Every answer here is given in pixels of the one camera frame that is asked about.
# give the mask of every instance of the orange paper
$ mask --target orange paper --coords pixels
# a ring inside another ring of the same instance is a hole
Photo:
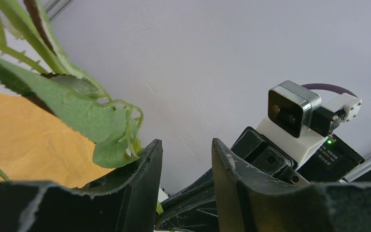
[[[111,171],[92,163],[94,146],[28,100],[0,93],[0,168],[11,180],[82,187]]]

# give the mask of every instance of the white wall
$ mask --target white wall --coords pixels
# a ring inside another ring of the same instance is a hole
[[[40,65],[44,67],[46,70],[50,70],[49,66],[41,59],[41,57],[38,55],[38,53],[32,48],[32,46],[29,45],[28,42],[25,40],[17,40],[14,36],[12,36],[8,31],[6,31],[6,40],[8,45],[17,50],[17,51],[26,51],[25,55],[30,57],[33,60],[41,60]],[[18,64],[18,60],[10,57],[9,55],[2,56],[3,59],[15,63],[21,67],[30,69],[28,65],[25,65],[24,63]],[[11,90],[5,88],[3,85],[0,84],[0,93],[5,93],[9,95],[16,96],[17,94],[12,92]]]
[[[370,0],[78,0],[53,25],[77,65],[144,110],[140,137],[163,140],[170,193],[210,168],[213,137],[231,146],[255,127],[286,79],[358,94],[336,132],[371,152]]]

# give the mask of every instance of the orange surface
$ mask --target orange surface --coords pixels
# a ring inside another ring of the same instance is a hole
[[[93,149],[91,141],[55,116],[22,97],[0,93],[0,167],[10,179],[82,187],[111,171],[92,163]]]

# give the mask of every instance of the bolt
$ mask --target bolt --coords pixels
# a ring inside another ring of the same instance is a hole
[[[336,122],[336,121],[338,121],[338,119],[339,119],[339,117],[337,115],[334,115],[332,117],[332,122]]]

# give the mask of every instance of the cable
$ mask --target cable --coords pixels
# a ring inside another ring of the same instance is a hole
[[[345,88],[335,86],[335,85],[313,83],[313,84],[302,85],[302,87],[305,87],[309,90],[327,90],[327,91],[331,91],[331,92],[334,92],[334,93],[337,93],[337,94],[347,93],[347,94],[352,95],[352,96],[357,98],[356,94],[354,94],[353,92],[351,92],[351,91],[349,91]]]

